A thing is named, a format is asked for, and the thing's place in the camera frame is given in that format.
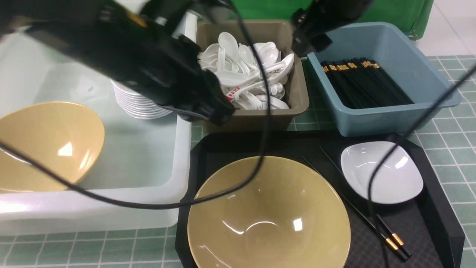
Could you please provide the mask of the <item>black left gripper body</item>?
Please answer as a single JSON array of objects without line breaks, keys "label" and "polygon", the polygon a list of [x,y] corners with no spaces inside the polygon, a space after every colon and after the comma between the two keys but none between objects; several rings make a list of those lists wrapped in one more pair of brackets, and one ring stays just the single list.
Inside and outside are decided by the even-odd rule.
[{"label": "black left gripper body", "polygon": [[102,23],[114,46],[109,78],[187,121],[202,119],[223,125],[235,108],[221,92],[219,80],[197,61],[199,47],[174,29],[155,22]]}]

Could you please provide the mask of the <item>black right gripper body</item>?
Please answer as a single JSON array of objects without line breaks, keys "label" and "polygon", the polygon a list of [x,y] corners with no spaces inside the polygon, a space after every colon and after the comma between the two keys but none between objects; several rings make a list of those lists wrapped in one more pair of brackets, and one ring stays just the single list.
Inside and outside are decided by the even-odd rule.
[{"label": "black right gripper body", "polygon": [[291,49],[299,57],[322,52],[332,44],[327,32],[331,31],[328,17],[330,0],[313,0],[303,9],[298,8],[291,17],[294,27]]}]

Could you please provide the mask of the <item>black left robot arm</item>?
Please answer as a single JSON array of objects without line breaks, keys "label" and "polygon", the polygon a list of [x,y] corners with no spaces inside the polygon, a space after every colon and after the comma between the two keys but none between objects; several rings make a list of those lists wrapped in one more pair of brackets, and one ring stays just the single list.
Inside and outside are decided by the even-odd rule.
[{"label": "black left robot arm", "polygon": [[223,125],[235,107],[200,47],[174,32],[187,12],[215,21],[218,0],[148,0],[134,13],[115,0],[2,0],[1,36],[25,33],[158,106]]}]

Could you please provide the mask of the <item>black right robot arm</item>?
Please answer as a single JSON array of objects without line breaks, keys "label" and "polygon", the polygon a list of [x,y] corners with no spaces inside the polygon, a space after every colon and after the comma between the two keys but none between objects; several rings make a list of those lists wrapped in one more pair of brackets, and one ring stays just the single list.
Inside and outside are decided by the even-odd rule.
[{"label": "black right robot arm", "polygon": [[354,23],[371,7],[372,0],[313,0],[297,9],[291,18],[294,27],[291,49],[299,57],[324,51],[332,44],[328,32]]}]

